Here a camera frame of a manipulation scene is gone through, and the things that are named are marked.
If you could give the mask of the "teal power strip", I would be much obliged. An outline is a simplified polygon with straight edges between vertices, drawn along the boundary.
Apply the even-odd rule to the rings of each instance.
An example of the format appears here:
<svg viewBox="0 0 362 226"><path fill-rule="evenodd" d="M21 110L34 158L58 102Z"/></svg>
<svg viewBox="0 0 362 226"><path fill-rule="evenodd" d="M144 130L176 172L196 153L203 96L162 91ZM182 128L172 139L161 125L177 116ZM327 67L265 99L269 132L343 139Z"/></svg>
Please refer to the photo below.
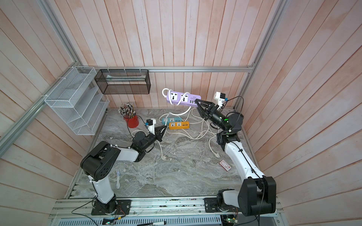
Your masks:
<svg viewBox="0 0 362 226"><path fill-rule="evenodd" d="M171 122L182 122L182 118L181 117L167 117L167 118L162 118L162 124L163 125L168 125Z"/></svg>

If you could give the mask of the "purple power strip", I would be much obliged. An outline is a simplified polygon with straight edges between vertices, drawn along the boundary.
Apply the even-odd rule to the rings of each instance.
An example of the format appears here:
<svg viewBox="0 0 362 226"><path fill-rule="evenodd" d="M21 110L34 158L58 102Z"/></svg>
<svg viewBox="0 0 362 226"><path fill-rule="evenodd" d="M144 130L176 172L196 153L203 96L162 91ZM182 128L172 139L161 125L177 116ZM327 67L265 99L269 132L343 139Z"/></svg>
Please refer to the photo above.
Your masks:
<svg viewBox="0 0 362 226"><path fill-rule="evenodd" d="M197 107L196 99L201 99L201 96L169 90L166 94L166 99L172 105Z"/></svg>

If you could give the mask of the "orange power strip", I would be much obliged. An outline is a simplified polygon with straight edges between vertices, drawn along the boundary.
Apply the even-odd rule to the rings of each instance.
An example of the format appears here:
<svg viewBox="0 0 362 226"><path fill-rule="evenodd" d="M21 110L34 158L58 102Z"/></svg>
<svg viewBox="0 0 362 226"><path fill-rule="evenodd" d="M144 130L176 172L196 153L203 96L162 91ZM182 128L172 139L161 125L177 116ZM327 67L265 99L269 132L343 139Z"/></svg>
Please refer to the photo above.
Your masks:
<svg viewBox="0 0 362 226"><path fill-rule="evenodd" d="M189 129L189 122L188 121L170 122L169 129L171 130Z"/></svg>

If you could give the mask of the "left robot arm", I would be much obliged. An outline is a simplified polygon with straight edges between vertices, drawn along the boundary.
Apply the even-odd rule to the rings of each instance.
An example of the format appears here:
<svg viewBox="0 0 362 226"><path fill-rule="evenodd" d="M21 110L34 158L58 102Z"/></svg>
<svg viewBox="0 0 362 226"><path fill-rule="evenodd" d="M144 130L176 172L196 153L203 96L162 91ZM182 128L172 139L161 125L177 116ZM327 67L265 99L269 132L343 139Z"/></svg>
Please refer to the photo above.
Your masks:
<svg viewBox="0 0 362 226"><path fill-rule="evenodd" d="M80 167L93 185L96 192L95 206L101 213L112 215L117 211L117 198L108 176L114 164L117 161L140 162L147 148L156 141L162 141L166 129L165 125L158 126L148 135L139 131L132 138L130 147L118 147L101 141L82 159Z"/></svg>

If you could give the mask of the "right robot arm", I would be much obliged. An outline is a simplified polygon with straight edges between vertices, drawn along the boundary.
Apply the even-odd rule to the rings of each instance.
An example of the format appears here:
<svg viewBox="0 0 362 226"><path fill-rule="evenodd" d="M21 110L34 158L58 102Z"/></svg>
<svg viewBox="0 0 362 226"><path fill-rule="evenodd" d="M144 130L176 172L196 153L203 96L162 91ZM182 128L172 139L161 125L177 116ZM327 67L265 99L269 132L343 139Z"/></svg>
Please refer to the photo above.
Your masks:
<svg viewBox="0 0 362 226"><path fill-rule="evenodd" d="M213 102L196 99L197 110L204 120L210 120L219 127L217 143L230 157L241 179L239 191L234 189L220 190L218 193L218 207L223 211L235 208L244 216L260 216L276 211L276 181L267 177L252 162L244 150L238 137L242 130L244 116L241 113L232 113L225 116L218 111Z"/></svg>

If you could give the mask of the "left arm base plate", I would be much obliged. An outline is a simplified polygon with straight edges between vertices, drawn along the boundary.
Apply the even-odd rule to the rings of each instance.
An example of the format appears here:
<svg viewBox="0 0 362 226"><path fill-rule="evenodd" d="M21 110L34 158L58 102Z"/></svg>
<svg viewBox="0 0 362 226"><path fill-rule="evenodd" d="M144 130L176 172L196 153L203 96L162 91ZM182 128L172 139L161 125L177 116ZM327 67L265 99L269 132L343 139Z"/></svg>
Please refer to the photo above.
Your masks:
<svg viewBox="0 0 362 226"><path fill-rule="evenodd" d="M98 215L128 215L131 208L131 200L110 200L109 203L104 204L96 199L93 209L91 211L92 216Z"/></svg>

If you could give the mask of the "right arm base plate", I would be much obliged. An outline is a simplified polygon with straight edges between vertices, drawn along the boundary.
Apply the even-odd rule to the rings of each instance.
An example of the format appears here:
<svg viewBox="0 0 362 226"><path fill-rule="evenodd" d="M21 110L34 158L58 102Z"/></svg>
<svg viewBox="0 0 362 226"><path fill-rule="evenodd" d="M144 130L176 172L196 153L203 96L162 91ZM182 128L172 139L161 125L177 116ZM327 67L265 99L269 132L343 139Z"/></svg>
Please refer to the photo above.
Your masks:
<svg viewBox="0 0 362 226"><path fill-rule="evenodd" d="M205 212L216 213L216 212L234 212L238 211L238 208L231 205L222 204L220 198L204 198Z"/></svg>

